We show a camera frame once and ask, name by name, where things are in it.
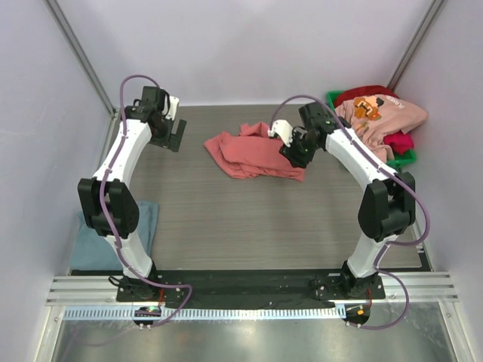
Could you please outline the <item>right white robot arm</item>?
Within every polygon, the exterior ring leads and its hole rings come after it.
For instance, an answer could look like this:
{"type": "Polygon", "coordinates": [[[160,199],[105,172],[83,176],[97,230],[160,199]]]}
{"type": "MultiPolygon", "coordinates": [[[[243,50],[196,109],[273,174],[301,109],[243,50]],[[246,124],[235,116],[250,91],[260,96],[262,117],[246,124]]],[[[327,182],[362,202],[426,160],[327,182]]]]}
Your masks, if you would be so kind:
{"type": "Polygon", "coordinates": [[[361,236],[343,263],[336,285],[348,299],[367,296],[376,281],[384,247],[415,221],[415,180],[384,164],[357,137],[354,130],[324,103],[307,103],[299,109],[302,126],[274,118],[268,135],[282,141],[280,154],[291,166],[305,168],[319,149],[334,156],[363,191],[358,210],[361,236]]]}

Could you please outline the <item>salmon pink t-shirt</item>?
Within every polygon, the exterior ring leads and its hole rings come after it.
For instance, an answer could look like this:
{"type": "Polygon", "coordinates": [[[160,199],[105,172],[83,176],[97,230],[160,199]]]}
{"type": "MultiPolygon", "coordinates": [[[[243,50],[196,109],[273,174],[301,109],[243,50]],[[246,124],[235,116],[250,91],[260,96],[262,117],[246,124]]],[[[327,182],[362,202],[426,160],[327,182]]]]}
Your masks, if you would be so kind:
{"type": "Polygon", "coordinates": [[[268,125],[243,124],[236,136],[222,132],[206,140],[204,147],[217,166],[234,179],[275,176],[302,182],[305,170],[292,167],[280,154],[283,142],[268,136],[268,125]]]}

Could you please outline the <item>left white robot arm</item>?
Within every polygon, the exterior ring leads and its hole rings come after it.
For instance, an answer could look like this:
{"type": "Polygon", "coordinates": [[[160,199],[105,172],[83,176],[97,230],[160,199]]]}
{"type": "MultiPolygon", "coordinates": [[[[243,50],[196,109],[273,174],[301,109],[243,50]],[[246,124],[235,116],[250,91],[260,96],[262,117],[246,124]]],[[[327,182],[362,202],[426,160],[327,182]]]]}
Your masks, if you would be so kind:
{"type": "Polygon", "coordinates": [[[109,278],[119,302],[154,301],[162,291],[155,263],[140,239],[140,210],[129,185],[147,145],[179,151],[186,121],[175,120],[178,106],[178,98],[166,90],[145,86],[141,98],[123,108],[106,159],[92,177],[78,183],[87,226],[110,245],[122,265],[122,276],[109,278]]]}

